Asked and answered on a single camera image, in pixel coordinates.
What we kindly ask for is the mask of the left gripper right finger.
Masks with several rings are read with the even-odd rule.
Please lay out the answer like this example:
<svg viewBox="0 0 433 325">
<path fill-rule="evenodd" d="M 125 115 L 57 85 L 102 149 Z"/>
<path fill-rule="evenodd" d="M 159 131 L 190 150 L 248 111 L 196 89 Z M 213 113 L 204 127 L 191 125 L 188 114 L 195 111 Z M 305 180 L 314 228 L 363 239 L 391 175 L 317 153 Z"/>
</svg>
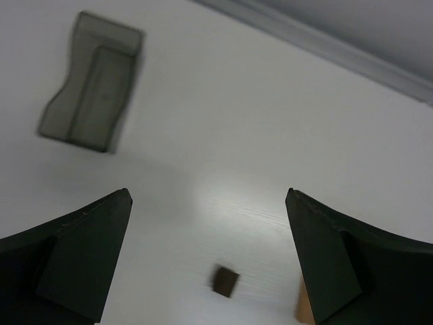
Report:
<svg viewBox="0 0 433 325">
<path fill-rule="evenodd" d="M 432 244 L 293 188 L 286 209 L 316 324 L 432 323 Z"/>
</svg>

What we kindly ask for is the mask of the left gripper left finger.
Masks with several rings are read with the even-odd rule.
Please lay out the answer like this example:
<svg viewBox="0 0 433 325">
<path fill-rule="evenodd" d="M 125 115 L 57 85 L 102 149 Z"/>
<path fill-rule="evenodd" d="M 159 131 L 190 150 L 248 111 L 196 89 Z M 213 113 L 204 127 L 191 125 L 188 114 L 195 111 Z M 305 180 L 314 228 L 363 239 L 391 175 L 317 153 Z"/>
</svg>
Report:
<svg viewBox="0 0 433 325">
<path fill-rule="evenodd" d="M 123 188 L 1 239 L 2 324 L 97 324 L 133 206 Z"/>
</svg>

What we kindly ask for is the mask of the smoky transparent plastic box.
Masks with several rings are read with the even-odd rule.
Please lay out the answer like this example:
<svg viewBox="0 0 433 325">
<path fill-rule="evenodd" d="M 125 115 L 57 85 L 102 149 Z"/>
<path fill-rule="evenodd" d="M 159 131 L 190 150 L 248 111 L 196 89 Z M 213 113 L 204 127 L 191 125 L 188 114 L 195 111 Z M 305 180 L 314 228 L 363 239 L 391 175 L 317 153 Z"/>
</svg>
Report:
<svg viewBox="0 0 433 325">
<path fill-rule="evenodd" d="M 138 28 L 79 12 L 67 77 L 48 101 L 38 134 L 96 152 L 115 149 L 144 41 Z"/>
</svg>

